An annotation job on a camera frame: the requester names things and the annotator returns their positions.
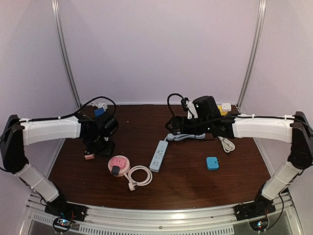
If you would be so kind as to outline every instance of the white cable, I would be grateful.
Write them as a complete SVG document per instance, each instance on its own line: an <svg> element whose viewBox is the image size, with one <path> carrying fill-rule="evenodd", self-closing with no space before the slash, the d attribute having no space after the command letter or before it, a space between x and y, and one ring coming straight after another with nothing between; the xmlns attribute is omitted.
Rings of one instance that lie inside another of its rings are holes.
<svg viewBox="0 0 313 235"><path fill-rule="evenodd" d="M97 107L98 109L101 109L103 108L104 110L106 110L108 108L108 105L106 103L103 103L103 102L92 102L90 103L92 105L92 107Z"/></svg>
<svg viewBox="0 0 313 235"><path fill-rule="evenodd" d="M137 181L133 180L132 174L136 170L144 170L147 173L147 179L145 179L142 182L137 182ZM152 172L147 167L145 167L143 165L134 166L133 168L131 168L129 170L129 172L127 174L124 173L124 176L128 179L128 187L131 191L134 191L136 186L146 186L152 181Z"/></svg>
<svg viewBox="0 0 313 235"><path fill-rule="evenodd" d="M223 146L223 149L224 149L225 153L229 153L229 152L235 150L236 146L235 146L235 144L232 141L230 141L227 138L220 137L220 136L218 136L218 138L221 141L221 144Z"/></svg>
<svg viewBox="0 0 313 235"><path fill-rule="evenodd" d="M178 134L173 135L172 133L168 134L165 140L168 141L181 141L187 138L196 139L196 140L202 140L205 139L205 134L202 135L189 135L189 134Z"/></svg>

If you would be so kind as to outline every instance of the yellow object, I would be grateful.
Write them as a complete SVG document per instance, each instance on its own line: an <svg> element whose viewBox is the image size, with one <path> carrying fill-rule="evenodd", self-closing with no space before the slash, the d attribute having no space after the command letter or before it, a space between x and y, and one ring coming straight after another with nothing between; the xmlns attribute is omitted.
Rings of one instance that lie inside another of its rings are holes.
<svg viewBox="0 0 313 235"><path fill-rule="evenodd" d="M228 112L222 111L222 106L221 105L218 105L217 107L219 108L222 116L224 116L224 115L226 115L228 113Z"/></svg>

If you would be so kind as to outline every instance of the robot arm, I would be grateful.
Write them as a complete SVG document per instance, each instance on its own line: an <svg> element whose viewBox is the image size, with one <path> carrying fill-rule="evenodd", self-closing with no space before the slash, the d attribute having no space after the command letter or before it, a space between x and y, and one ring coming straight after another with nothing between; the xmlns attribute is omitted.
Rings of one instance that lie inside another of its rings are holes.
<svg viewBox="0 0 313 235"><path fill-rule="evenodd" d="M193 102L184 98L181 103L183 109L188 112L186 117L175 116L168 102L173 117L165 127L173 134L211 133L214 137L264 138L291 143L291 154L260 188L255 201L235 207L237 220L262 216L266 210L275 211L272 205L273 199L313 163L312 129L302 112L284 117L243 114L229 114L222 117L211 96L203 96Z"/></svg>
<svg viewBox="0 0 313 235"><path fill-rule="evenodd" d="M48 204L54 215L67 215L66 197L38 169L32 166L24 153L24 146L40 141L80 138L88 154L110 157L115 143L109 140L118 128L118 122L108 111L97 118L77 113L68 118L20 119L12 115L6 124L0 143L3 166L36 190Z"/></svg>

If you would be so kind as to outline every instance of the white wall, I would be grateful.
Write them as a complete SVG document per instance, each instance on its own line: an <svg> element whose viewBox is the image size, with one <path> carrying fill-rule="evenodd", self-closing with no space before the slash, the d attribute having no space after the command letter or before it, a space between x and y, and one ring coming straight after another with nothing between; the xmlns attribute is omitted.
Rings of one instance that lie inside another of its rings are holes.
<svg viewBox="0 0 313 235"><path fill-rule="evenodd" d="M64 115L75 109L58 46L50 0L0 1L0 131L7 118ZM59 141L26 148L47 174ZM29 190L0 172L0 235L17 233Z"/></svg>
<svg viewBox="0 0 313 235"><path fill-rule="evenodd" d="M303 111L313 124L313 1L267 1L261 44L243 108L263 115ZM290 145L262 140L274 169ZM290 186L305 233L313 231L313 167Z"/></svg>
<svg viewBox="0 0 313 235"><path fill-rule="evenodd" d="M60 12L82 102L165 103L172 92L236 103L258 0L62 0Z"/></svg>

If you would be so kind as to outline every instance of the small blue box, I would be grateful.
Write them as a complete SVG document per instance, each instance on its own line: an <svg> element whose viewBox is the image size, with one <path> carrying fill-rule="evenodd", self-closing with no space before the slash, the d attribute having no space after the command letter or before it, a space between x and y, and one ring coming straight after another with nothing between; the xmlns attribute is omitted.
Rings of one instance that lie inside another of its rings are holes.
<svg viewBox="0 0 313 235"><path fill-rule="evenodd" d="M219 160L217 160L217 157L207 157L206 167L208 170L217 170L218 168L220 168Z"/></svg>
<svg viewBox="0 0 313 235"><path fill-rule="evenodd" d="M96 117L103 115L105 112L104 108L100 108L100 109L96 109L94 111L94 114L96 115Z"/></svg>

